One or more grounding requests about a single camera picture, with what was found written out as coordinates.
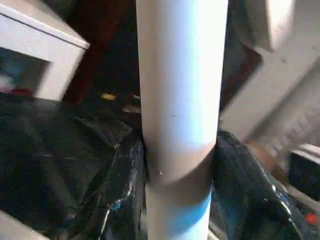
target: pipe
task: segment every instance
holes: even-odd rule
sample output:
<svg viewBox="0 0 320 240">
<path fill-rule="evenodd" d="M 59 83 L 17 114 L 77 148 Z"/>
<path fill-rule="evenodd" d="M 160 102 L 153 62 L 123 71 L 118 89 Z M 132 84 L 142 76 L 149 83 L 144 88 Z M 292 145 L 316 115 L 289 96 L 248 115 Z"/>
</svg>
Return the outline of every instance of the pipe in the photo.
<svg viewBox="0 0 320 240">
<path fill-rule="evenodd" d="M 149 240 L 206 240 L 228 0 L 136 0 Z"/>
</svg>

